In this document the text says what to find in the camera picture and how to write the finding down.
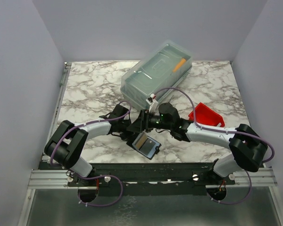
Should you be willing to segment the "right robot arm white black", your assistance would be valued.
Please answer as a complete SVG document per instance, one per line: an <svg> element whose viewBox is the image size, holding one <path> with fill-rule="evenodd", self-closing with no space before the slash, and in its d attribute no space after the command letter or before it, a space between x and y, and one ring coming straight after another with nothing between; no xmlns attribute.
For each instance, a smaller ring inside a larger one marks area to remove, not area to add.
<svg viewBox="0 0 283 226"><path fill-rule="evenodd" d="M170 103L161 104L158 112L155 115L148 110L140 111L138 118L127 130L141 133L166 129L179 141L209 143L230 150L231 154L216 160L207 174L209 182L214 185L236 171L257 172L263 163L268 146L249 125L240 124L236 128L206 127L181 118Z"/></svg>

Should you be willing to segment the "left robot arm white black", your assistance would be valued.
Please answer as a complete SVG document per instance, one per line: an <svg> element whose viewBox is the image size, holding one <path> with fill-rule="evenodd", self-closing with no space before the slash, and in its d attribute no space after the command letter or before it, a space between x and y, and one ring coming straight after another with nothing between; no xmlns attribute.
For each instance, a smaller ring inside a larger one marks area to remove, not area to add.
<svg viewBox="0 0 283 226"><path fill-rule="evenodd" d="M124 118L130 114L128 109L117 104L112 112L100 116L98 119L86 123L72 123L64 120L48 140L44 153L50 157L50 164L56 161L64 168L79 175L79 181L90 186L95 181L92 165L89 164L81 153L86 141L114 132L124 132L130 125Z"/></svg>

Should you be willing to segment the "black card holder wallet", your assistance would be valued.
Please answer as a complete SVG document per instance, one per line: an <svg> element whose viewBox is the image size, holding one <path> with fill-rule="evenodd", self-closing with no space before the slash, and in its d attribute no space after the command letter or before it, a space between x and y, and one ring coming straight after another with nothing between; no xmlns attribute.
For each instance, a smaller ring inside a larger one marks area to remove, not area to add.
<svg viewBox="0 0 283 226"><path fill-rule="evenodd" d="M141 155L143 155L144 157L151 160L154 157L154 155L156 155L159 152L160 147L161 147L161 143L148 136L147 141L143 144L141 149L136 151Z"/></svg>

